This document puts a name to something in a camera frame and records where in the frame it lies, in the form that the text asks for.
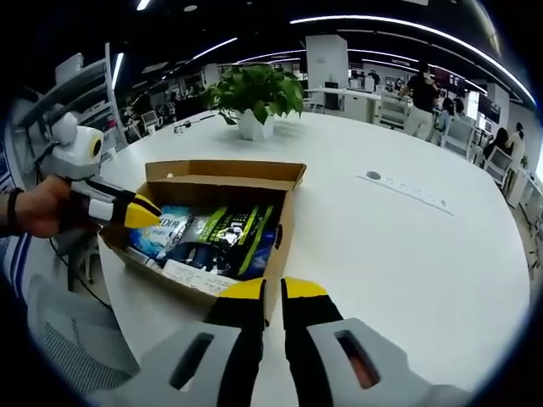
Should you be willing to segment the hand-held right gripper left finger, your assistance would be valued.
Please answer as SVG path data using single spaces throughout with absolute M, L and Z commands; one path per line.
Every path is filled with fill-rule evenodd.
M 140 371 L 94 406 L 248 406 L 263 355 L 266 280 L 225 289 L 203 321 L 149 350 Z

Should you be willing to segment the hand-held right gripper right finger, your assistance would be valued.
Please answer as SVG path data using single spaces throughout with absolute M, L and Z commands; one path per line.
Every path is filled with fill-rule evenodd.
M 320 285 L 281 280 L 285 354 L 301 406 L 464 406 L 458 387 L 432 384 L 406 352 L 359 319 L 345 319 Z

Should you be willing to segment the person's left hand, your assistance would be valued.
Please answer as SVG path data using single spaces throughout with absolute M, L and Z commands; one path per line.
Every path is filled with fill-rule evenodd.
M 80 209 L 70 208 L 71 185 L 57 176 L 48 176 L 14 201 L 17 229 L 34 237 L 49 238 L 62 231 L 83 229 L 97 231 Z

